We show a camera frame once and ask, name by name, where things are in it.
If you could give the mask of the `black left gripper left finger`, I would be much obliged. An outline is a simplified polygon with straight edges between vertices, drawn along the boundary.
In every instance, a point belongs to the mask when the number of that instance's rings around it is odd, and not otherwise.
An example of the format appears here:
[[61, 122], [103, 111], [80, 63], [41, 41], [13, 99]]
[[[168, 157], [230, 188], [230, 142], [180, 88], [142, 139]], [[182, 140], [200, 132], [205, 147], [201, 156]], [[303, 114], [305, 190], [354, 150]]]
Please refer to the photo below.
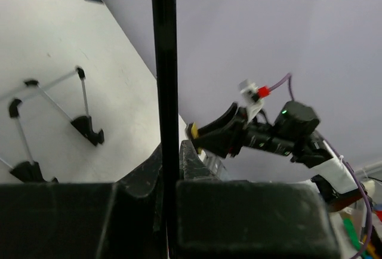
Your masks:
[[115, 183], [3, 184], [2, 258], [162, 258], [162, 149]]

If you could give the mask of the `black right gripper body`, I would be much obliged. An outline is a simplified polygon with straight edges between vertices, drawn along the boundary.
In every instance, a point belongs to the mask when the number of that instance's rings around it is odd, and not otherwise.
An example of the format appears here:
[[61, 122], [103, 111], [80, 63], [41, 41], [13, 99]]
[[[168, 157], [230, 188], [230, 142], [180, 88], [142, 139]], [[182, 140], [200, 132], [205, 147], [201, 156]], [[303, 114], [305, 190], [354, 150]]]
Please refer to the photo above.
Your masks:
[[276, 133], [275, 127], [269, 122], [267, 113], [260, 109], [259, 114], [265, 122], [259, 122], [257, 116], [247, 122], [248, 114], [244, 107], [230, 106], [232, 114], [233, 137], [229, 144], [229, 155], [235, 157], [241, 148], [262, 150], [280, 156], [289, 156], [295, 148], [295, 143], [286, 140]]

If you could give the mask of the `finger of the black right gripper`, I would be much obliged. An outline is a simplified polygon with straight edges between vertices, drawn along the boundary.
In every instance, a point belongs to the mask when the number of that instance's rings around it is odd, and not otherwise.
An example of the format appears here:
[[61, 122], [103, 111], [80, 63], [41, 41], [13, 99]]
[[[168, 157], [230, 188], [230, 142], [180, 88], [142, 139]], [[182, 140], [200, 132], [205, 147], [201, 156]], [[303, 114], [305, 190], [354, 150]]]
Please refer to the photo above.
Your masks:
[[198, 129], [199, 135], [208, 134], [209, 132], [213, 132], [217, 129], [220, 129], [227, 125], [233, 117], [236, 115], [236, 112], [238, 110], [238, 103], [233, 102], [231, 106], [216, 120], [212, 121], [211, 123], [207, 124], [206, 126]]
[[241, 129], [218, 129], [208, 134], [199, 135], [194, 141], [195, 146], [218, 157], [235, 157], [242, 147]]

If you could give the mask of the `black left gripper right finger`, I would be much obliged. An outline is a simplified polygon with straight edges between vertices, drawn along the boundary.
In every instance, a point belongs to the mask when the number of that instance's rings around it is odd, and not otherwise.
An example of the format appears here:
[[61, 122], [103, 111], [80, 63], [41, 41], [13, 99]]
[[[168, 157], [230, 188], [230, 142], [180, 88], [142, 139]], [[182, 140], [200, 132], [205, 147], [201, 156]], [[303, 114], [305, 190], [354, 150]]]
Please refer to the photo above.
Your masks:
[[189, 140], [176, 186], [180, 258], [339, 258], [318, 193], [305, 184], [222, 181]]

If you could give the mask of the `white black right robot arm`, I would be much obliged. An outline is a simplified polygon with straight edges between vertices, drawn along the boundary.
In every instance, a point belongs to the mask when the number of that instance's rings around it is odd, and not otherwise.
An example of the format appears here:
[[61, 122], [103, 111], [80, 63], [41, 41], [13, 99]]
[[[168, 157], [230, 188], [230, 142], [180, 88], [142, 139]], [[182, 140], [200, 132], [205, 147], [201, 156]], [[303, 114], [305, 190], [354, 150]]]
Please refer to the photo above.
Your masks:
[[197, 128], [188, 124], [186, 135], [197, 151], [206, 150], [221, 158], [235, 157], [243, 147], [290, 157], [315, 171], [314, 184], [331, 212], [360, 200], [365, 193], [345, 164], [317, 132], [320, 119], [312, 107], [288, 101], [275, 122], [260, 122], [244, 107], [233, 103], [218, 119]]

